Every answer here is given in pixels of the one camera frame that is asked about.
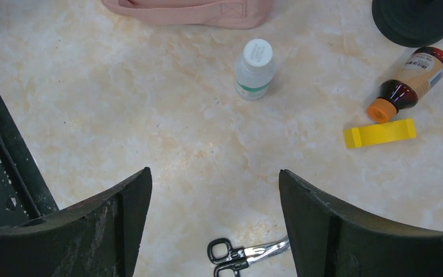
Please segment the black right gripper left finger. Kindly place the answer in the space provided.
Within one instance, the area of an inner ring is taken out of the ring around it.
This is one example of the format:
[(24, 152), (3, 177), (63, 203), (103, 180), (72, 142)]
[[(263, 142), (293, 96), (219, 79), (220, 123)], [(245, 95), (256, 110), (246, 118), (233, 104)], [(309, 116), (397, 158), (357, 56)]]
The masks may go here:
[(151, 194), (144, 168), (58, 212), (0, 228), (0, 276), (132, 276)]

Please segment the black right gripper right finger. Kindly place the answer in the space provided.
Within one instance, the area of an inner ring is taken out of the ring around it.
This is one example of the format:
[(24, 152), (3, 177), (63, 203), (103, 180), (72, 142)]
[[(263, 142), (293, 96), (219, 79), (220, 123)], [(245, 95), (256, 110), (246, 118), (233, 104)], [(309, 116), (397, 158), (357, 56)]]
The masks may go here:
[(298, 276), (443, 276), (443, 231), (367, 212), (290, 170), (279, 192)]

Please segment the white bottle green label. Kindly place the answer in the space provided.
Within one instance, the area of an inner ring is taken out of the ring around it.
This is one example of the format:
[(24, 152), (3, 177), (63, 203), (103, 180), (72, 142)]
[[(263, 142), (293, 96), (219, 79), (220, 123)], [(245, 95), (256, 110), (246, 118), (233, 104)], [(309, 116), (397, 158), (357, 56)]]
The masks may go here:
[(235, 61), (236, 92), (245, 100), (257, 100), (267, 93), (275, 74), (271, 44), (264, 39), (252, 39)]

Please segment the brown bottle orange cap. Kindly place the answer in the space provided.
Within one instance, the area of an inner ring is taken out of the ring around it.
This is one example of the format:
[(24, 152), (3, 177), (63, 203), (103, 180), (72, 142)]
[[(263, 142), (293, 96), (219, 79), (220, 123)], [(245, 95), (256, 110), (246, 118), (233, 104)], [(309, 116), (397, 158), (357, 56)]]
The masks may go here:
[(402, 68), (379, 87), (368, 106), (368, 116), (377, 123), (389, 122), (399, 111), (414, 107), (443, 78), (443, 50), (421, 47)]

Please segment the pink medicine kit case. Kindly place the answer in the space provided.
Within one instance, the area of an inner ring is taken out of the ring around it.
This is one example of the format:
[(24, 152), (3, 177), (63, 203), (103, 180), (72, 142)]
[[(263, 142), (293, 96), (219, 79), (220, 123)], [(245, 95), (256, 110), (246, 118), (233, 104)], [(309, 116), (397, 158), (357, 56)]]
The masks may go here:
[(149, 25), (208, 25), (252, 29), (262, 25), (274, 1), (120, 1), (105, 0), (111, 12), (130, 16)]

